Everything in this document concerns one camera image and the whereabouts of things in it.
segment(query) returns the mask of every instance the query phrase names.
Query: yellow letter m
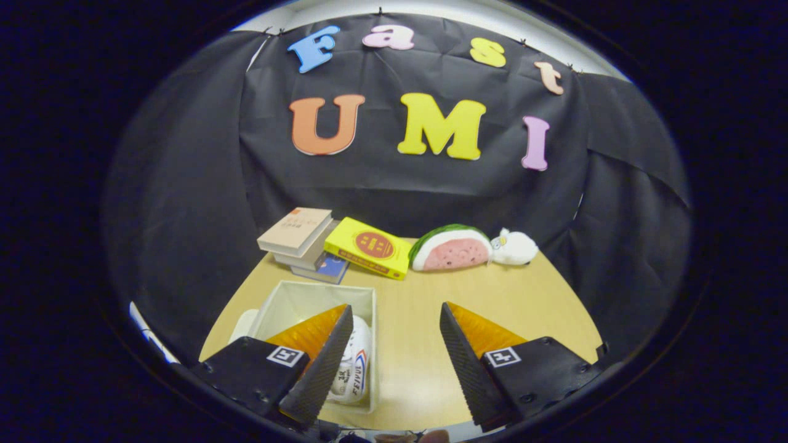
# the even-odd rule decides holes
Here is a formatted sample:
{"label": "yellow letter m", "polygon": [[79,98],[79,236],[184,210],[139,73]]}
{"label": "yellow letter m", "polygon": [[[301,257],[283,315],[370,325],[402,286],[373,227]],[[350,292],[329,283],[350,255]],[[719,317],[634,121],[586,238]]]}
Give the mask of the yellow letter m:
{"label": "yellow letter m", "polygon": [[446,149],[449,157],[465,160],[479,158],[479,122],[487,111],[484,105],[473,100],[461,100],[444,118],[432,95],[415,92],[403,95],[400,100],[407,106],[407,126],[405,140],[397,145],[399,152],[424,154],[427,145],[422,142],[423,131],[435,155],[443,151],[453,135],[453,143]]}

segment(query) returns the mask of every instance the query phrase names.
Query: white storage box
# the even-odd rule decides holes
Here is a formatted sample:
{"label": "white storage box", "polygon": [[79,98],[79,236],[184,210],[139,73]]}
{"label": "white storage box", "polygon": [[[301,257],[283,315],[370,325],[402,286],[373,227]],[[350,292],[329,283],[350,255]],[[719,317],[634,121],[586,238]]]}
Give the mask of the white storage box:
{"label": "white storage box", "polygon": [[249,336],[259,340],[273,337],[310,317],[347,303],[370,327],[372,349],[368,366],[369,388],[355,404],[326,401],[323,408],[356,414],[369,414],[377,405],[377,298],[374,288],[280,281],[257,313]]}

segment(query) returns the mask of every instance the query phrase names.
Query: orange letter u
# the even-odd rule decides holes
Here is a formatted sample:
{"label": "orange letter u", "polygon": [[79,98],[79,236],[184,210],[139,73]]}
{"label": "orange letter u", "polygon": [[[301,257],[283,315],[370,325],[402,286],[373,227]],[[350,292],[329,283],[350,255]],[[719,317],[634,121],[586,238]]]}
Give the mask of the orange letter u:
{"label": "orange letter u", "polygon": [[364,103],[363,95],[339,95],[334,104],[340,108],[340,124],[336,135],[330,138],[318,136],[318,110],[325,100],[309,98],[290,104],[293,111],[293,144],[308,155],[331,155],[344,151],[355,138],[355,123],[359,106]]}

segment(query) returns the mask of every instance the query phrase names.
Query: black cloth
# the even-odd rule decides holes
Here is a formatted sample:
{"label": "black cloth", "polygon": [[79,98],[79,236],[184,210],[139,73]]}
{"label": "black cloth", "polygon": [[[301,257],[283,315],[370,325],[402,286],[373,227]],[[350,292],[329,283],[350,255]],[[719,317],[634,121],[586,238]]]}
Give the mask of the black cloth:
{"label": "black cloth", "polygon": [[[363,46],[379,24],[413,29],[415,48]],[[329,25],[341,29],[332,59],[300,74],[287,48]],[[474,37],[502,45],[507,64],[474,61]],[[546,90],[536,61],[560,72],[562,95]],[[460,100],[484,104],[481,157],[399,153],[400,97],[409,92],[432,95],[444,115]],[[351,146],[330,156],[297,151],[289,104],[323,98],[317,133],[332,136],[333,99],[344,94],[366,98]],[[520,165],[525,116],[550,124],[545,171]],[[279,36],[233,32],[162,84],[130,124],[107,192],[121,302],[134,300],[170,350],[194,363],[262,257],[255,238],[295,206],[327,207],[399,236],[449,223],[489,236],[523,231],[585,304],[610,361],[659,324],[691,240],[678,150],[633,84],[576,73],[488,30],[408,14],[341,17]]]}

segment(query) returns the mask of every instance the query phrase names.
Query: book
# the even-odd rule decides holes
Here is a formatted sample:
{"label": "book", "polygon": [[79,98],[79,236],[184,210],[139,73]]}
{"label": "book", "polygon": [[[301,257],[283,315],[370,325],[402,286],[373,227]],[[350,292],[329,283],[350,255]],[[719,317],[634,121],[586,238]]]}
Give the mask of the book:
{"label": "book", "polygon": [[312,245],[309,246],[309,249],[304,252],[303,256],[291,257],[290,255],[273,253],[273,259],[283,265],[295,266],[308,270],[318,270],[325,259],[325,255],[328,254],[328,252],[323,249],[325,239],[328,238],[329,234],[339,224],[339,220],[331,219],[329,224],[323,229],[323,232],[317,236]]}
{"label": "book", "polygon": [[297,207],[265,231],[257,245],[263,251],[301,257],[331,222],[331,210]]}
{"label": "book", "polygon": [[343,260],[336,255],[326,253],[322,263],[320,263],[320,266],[316,271],[299,268],[296,266],[290,266],[290,270],[295,275],[300,275],[301,277],[338,285],[340,281],[342,281],[342,277],[344,277],[345,272],[347,272],[348,265],[350,265],[350,263],[347,260]]}
{"label": "book", "polygon": [[404,279],[410,265],[410,243],[350,217],[325,239],[325,250],[395,280]]}

